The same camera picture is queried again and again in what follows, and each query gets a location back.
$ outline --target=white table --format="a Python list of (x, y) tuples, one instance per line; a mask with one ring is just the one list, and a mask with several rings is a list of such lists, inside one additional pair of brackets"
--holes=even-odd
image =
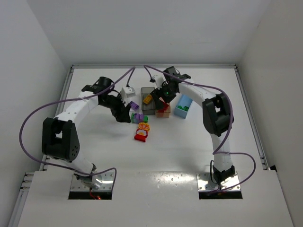
[[(149, 116), (146, 143), (134, 140), (136, 124), (117, 123), (110, 110), (96, 107), (80, 124), (87, 159), (103, 170), (118, 169), (111, 201), (68, 200), (72, 172), (49, 166), (34, 175), (19, 227), (290, 227), (292, 222), (275, 171), (263, 170), (234, 69), (179, 68), (196, 83), (223, 89), (234, 108), (232, 152), (247, 152), (254, 176), (241, 186), (241, 200), (199, 200), (196, 173), (209, 170), (212, 142), (196, 104), (181, 119)], [(78, 96), (100, 76), (116, 80), (125, 69), (75, 69), (67, 98)], [(119, 91), (126, 78), (116, 86)], [(130, 85), (151, 87), (144, 69)], [(178, 97), (171, 103), (176, 105)], [(240, 180), (252, 171), (246, 156), (233, 156)]]

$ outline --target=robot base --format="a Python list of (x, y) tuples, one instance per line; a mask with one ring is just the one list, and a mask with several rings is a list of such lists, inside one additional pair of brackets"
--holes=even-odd
[[(94, 189), (91, 191), (93, 196), (99, 196), (101, 200), (111, 200), (112, 199), (112, 186), (114, 180), (114, 172), (106, 172), (104, 174), (98, 175), (100, 180), (99, 189)], [(76, 176), (72, 176), (69, 200), (94, 200), (94, 198), (89, 194), (89, 187), (84, 186), (80, 180), (77, 180)]]
[[(210, 173), (207, 172), (197, 173), (197, 183), (198, 183), (198, 192), (199, 192), (200, 200), (243, 198), (240, 185), (237, 185), (223, 192), (212, 192), (218, 189), (218, 185), (211, 181)], [(221, 189), (236, 185), (238, 183), (239, 183), (238, 174), (235, 173), (234, 176), (227, 178), (224, 182), (221, 182)]]

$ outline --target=purple toy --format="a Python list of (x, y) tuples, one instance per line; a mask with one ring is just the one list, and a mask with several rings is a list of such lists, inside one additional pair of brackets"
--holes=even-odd
[(134, 103), (133, 101), (130, 101), (129, 104), (131, 105), (131, 108), (133, 110), (138, 110), (139, 109), (139, 105), (137, 103)]

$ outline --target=white wall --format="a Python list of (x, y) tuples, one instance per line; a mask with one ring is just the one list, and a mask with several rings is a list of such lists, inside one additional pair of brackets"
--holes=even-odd
[[(0, 227), (6, 227), (25, 171), (39, 166), (22, 153), (19, 128), (33, 109), (59, 99), (66, 69), (25, 0), (0, 0), (0, 31)], [(36, 157), (42, 121), (54, 111), (41, 111), (26, 127), (25, 145)]]
[(270, 0), (27, 0), (61, 59), (235, 63)]
[(272, 0), (240, 63), (257, 128), (297, 227), (303, 226), (302, 9), (302, 0)]

